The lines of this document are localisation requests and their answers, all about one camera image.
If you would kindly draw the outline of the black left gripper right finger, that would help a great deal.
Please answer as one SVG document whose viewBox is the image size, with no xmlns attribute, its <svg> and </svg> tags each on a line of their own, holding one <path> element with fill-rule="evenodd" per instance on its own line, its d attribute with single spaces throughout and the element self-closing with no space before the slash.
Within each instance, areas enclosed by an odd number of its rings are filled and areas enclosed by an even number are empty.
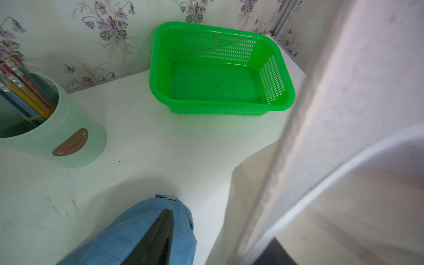
<svg viewBox="0 0 424 265">
<path fill-rule="evenodd" d="M 296 262 L 288 255 L 286 250 L 274 238 L 262 255 L 253 263 L 253 265 L 297 265 Z"/>
</svg>

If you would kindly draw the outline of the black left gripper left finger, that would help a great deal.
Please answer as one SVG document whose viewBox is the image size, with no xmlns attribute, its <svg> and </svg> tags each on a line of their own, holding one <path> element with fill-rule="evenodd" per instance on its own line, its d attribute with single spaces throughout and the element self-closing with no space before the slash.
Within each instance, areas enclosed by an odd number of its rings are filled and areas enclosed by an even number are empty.
<svg viewBox="0 0 424 265">
<path fill-rule="evenodd" d="M 165 209 L 122 265 L 168 265 L 174 228 L 173 213 Z"/>
</svg>

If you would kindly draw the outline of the light blue baseball cap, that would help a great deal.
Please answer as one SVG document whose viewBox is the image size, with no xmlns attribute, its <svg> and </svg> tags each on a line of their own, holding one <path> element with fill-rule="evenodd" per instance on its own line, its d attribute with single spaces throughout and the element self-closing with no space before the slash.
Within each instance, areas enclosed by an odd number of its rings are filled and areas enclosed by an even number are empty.
<svg viewBox="0 0 424 265">
<path fill-rule="evenodd" d="M 177 198 L 161 194 L 128 209 L 93 240 L 69 254 L 60 264 L 122 264 L 164 209 L 173 211 L 174 217 L 170 264 L 192 265 L 197 246 L 192 213 Z"/>
</svg>

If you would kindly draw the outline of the beige baseball cap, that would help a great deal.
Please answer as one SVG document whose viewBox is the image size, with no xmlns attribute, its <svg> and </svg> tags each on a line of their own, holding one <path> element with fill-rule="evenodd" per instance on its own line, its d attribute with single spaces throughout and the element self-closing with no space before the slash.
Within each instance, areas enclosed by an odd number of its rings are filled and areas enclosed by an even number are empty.
<svg viewBox="0 0 424 265">
<path fill-rule="evenodd" d="M 232 181 L 206 263 L 254 263 L 348 171 L 423 134 L 423 1 L 342 1 L 265 176 L 253 192 Z"/>
</svg>

